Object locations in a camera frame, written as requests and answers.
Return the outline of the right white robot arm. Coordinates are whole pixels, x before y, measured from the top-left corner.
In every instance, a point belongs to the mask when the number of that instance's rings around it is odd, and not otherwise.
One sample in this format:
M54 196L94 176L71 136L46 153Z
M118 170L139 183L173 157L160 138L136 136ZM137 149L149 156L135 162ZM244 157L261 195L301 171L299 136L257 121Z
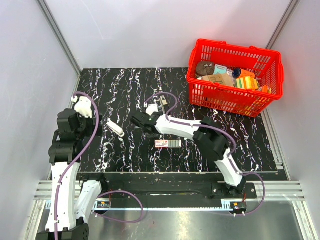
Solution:
M134 113L130 121L151 136L173 135L194 142L204 160L214 163L222 173L228 194L239 198L246 191L246 180L233 158L235 140L225 131L213 126L213 120L185 120L154 112Z

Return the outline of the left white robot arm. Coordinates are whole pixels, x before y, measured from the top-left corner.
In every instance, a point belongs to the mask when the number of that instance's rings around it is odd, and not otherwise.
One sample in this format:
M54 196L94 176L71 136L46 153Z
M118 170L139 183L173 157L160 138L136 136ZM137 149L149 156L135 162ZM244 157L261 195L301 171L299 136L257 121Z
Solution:
M69 108L57 115L57 126L48 151L52 173L50 212L44 231L37 233L36 239L87 240L88 221L96 199L106 196L109 189L103 174L86 176L80 195L75 198L78 155L84 150L84 139L93 138L102 126Z

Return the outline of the black grey stapler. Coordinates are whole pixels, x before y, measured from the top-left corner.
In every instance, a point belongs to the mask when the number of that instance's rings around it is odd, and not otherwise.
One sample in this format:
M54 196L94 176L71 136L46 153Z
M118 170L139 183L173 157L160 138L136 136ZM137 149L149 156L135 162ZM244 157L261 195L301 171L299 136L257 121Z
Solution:
M168 104L168 102L167 102L167 100L166 100L164 95L160 96L159 101L160 101L160 104L161 104L162 112L165 115L167 113L167 111L169 110L169 104Z

